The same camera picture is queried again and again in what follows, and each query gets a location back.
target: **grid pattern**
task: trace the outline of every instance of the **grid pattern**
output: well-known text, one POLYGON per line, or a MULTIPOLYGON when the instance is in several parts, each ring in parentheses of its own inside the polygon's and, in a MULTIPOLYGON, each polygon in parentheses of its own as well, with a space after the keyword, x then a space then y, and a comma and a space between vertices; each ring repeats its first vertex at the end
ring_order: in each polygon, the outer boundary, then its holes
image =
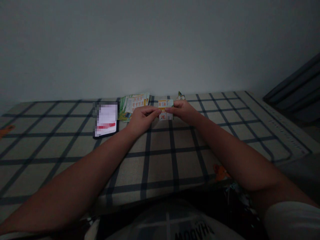
MULTIPOLYGON (((151 96, 150 104, 157 107, 159 99, 151 96)), ((270 161, 292 156, 236 92, 186 95, 186 99, 270 161)), ((92 106, 97 101, 119 98, 22 103, 3 115, 2 127, 16 128, 0 145, 0 209, 23 203, 107 139, 92 138, 92 106)), ((126 125, 120 122, 120 130, 126 125)), ((121 205, 203 184, 215 177, 213 164, 220 163, 195 128, 179 118, 156 119, 127 153, 99 199, 104 206, 121 205)))

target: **forearm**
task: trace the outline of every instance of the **forearm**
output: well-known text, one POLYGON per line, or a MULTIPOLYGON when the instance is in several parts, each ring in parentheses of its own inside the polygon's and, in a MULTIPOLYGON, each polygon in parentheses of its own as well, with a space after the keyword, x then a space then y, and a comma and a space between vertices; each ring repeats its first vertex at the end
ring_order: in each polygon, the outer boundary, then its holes
POLYGON ((267 188, 285 178, 259 152, 211 120, 201 117, 196 129, 228 173, 246 190, 256 191, 267 188))
POLYGON ((80 218, 119 165, 136 137, 123 129, 41 188, 0 227, 6 232, 42 232, 80 218))

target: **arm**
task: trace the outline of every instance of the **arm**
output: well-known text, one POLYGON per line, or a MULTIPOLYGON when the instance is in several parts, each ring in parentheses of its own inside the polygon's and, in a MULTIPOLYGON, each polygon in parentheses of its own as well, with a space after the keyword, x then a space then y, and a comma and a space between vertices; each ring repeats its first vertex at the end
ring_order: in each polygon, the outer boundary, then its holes
POLYGON ((137 108, 126 128, 57 175, 6 219, 0 235, 57 230, 79 219, 160 112, 151 106, 137 108))
POLYGON ((187 101, 175 101, 174 106, 166 111, 196 127, 229 174, 250 193, 261 217, 278 202, 297 201, 319 207, 265 157, 201 115, 187 101))

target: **phone case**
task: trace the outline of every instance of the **phone case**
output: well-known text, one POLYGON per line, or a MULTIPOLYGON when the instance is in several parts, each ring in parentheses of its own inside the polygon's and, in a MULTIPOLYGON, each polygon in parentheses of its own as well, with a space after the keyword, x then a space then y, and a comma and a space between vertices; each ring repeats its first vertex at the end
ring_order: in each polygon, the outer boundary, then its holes
MULTIPOLYGON (((119 118, 119 108, 120 108, 120 104, 119 104, 119 102, 99 102, 98 104, 97 104, 97 109, 98 108, 100 108, 100 105, 101 104, 114 104, 114 103, 116 103, 117 104, 117 115, 118 115, 118 118, 119 118)), ((104 137, 110 137, 110 136, 112 136, 112 135, 114 135, 114 134, 116 134, 117 132, 119 132, 119 120, 117 119, 117 128, 116 128, 116 131, 115 132, 113 132, 113 133, 108 133, 108 134, 104 134, 104 135, 101 135, 101 136, 99 136, 99 137, 96 137, 95 136, 95 130, 96 130, 96 128, 97 128, 97 119, 98 119, 98 115, 99 115, 99 111, 97 111, 97 116, 96 116, 96 121, 95 121, 95 125, 94 125, 94 130, 93 130, 93 139, 100 139, 100 138, 104 138, 104 137)))

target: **hand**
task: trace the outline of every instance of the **hand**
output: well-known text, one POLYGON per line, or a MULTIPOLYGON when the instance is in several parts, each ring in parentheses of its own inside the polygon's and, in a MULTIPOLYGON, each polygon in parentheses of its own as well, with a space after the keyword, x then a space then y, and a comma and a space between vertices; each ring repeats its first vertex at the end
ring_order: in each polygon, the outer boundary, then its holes
POLYGON ((203 117, 201 113, 195 110, 187 100, 177 100, 173 102, 173 108, 165 108, 168 113, 173 113, 191 126, 196 126, 203 117))
POLYGON ((138 138, 148 130, 153 120, 161 113, 159 108, 153 106, 138 107, 133 111, 132 117, 126 129, 134 137, 138 138))

